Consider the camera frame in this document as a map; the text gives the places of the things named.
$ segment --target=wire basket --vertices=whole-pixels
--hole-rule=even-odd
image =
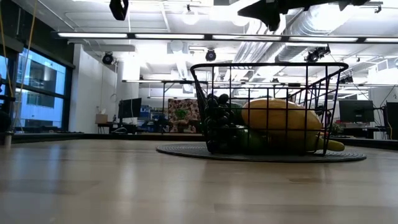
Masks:
[[[226,82],[215,81],[217,67],[226,70],[224,79],[229,73]],[[249,83],[233,82],[231,78],[241,68],[262,68],[272,74],[275,67],[296,68],[305,73],[305,81]],[[326,154],[340,74],[347,68],[345,63],[208,63],[192,66],[190,70],[195,80],[208,150],[228,154],[301,155],[323,150]],[[201,88],[195,73],[198,70],[211,71],[211,92]],[[314,78],[310,73],[317,74],[315,82],[309,82]]]

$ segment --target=bunch of grapes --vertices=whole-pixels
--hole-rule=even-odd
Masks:
[[[235,113],[228,103],[229,96],[209,94],[205,108],[207,126],[207,147],[211,153],[235,153],[238,148]]]

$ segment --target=round mat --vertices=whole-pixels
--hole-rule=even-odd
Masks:
[[[157,146],[156,151],[175,156],[249,162],[349,162],[366,159],[366,156],[364,154],[353,151],[327,151],[325,156],[322,156],[321,151],[306,156],[255,156],[242,154],[211,154],[207,151],[205,143],[169,144],[164,146]]]

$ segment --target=cardboard box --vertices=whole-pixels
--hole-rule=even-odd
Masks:
[[[107,114],[96,114],[95,115],[95,123],[96,124],[106,124],[108,122]]]

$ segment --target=security camera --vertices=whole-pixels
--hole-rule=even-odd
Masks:
[[[216,52],[214,49],[208,49],[206,53],[206,61],[212,62],[214,60],[216,60]]]
[[[112,52],[106,52],[105,56],[102,58],[102,62],[105,65],[113,65],[113,63],[115,62],[115,59],[113,57],[113,53]]]

